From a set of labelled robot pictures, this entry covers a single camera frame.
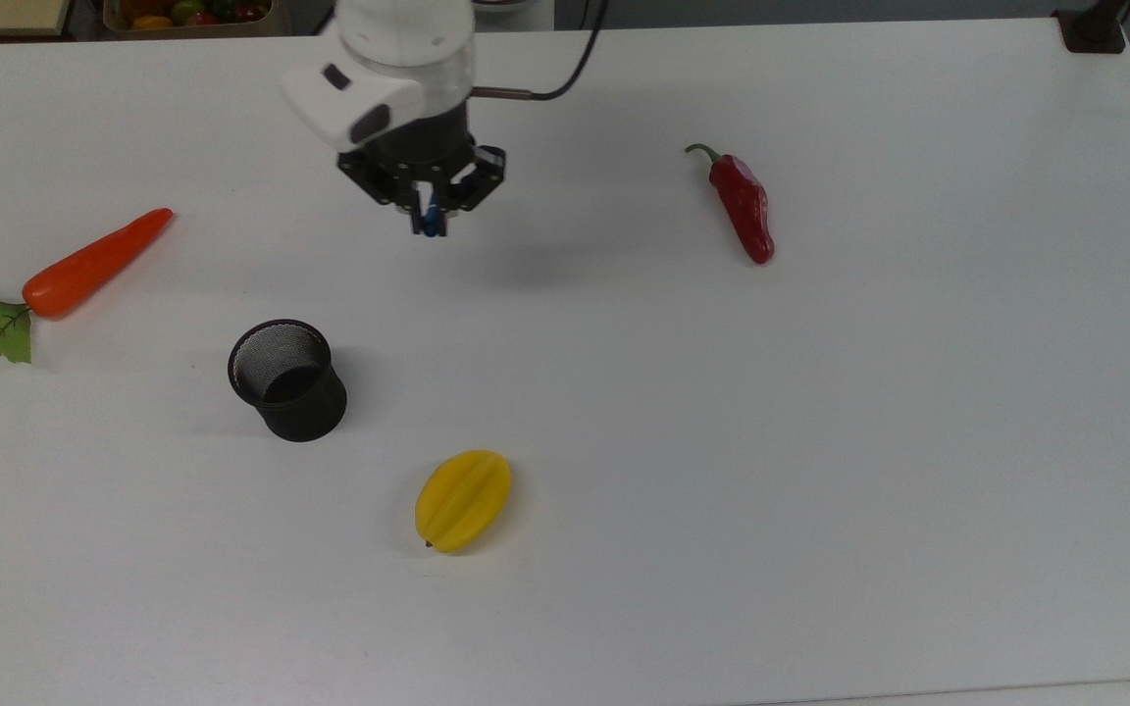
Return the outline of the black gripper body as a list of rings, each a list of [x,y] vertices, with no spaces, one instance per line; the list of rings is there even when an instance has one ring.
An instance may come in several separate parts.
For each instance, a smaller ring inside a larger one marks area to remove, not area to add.
[[[418,184],[431,188],[440,213],[470,213],[505,183],[506,152],[477,143],[463,101],[442,115],[395,127],[336,158],[337,169],[377,204],[425,213]]]

